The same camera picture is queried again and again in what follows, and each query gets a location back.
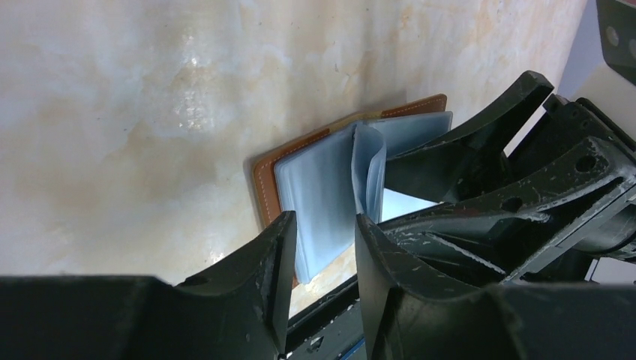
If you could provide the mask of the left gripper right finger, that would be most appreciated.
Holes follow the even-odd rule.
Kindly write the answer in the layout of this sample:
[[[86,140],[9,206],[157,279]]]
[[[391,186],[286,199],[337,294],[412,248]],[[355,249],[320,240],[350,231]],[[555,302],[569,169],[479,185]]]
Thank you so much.
[[[355,225],[369,359],[633,359],[635,287],[590,283],[474,287]]]

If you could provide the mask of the brown leather card holder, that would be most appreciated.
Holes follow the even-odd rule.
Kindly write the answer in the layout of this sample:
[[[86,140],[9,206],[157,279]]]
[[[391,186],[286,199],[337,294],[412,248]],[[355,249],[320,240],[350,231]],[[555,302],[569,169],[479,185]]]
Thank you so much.
[[[445,94],[402,106],[358,112],[260,155],[251,167],[259,214],[297,219],[295,282],[307,284],[353,244],[355,218],[396,218],[432,206],[390,190],[386,163],[449,131]]]

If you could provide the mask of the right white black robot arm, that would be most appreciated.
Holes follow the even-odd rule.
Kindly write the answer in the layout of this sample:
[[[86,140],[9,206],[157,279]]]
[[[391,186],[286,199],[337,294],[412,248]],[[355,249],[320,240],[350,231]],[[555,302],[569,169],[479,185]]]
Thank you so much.
[[[605,281],[615,264],[635,278],[635,3],[596,11],[604,62],[575,100],[528,70],[389,161],[388,186],[433,206],[381,224],[388,272],[480,287]]]

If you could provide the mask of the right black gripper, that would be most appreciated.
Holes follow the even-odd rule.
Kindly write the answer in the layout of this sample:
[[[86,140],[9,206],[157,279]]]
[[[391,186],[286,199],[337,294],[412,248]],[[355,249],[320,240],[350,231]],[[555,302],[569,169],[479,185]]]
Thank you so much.
[[[388,189],[446,204],[381,230],[429,263],[483,266],[496,281],[570,281],[589,258],[632,258],[635,141],[590,100],[553,90],[527,70],[469,120],[389,159]],[[507,184],[504,149],[539,107]]]

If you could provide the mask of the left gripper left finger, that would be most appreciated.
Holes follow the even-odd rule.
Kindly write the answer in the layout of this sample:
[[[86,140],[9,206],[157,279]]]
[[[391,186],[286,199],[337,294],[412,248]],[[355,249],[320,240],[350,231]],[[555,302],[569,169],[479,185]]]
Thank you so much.
[[[1,279],[3,359],[279,359],[296,215],[173,286],[152,276]]]

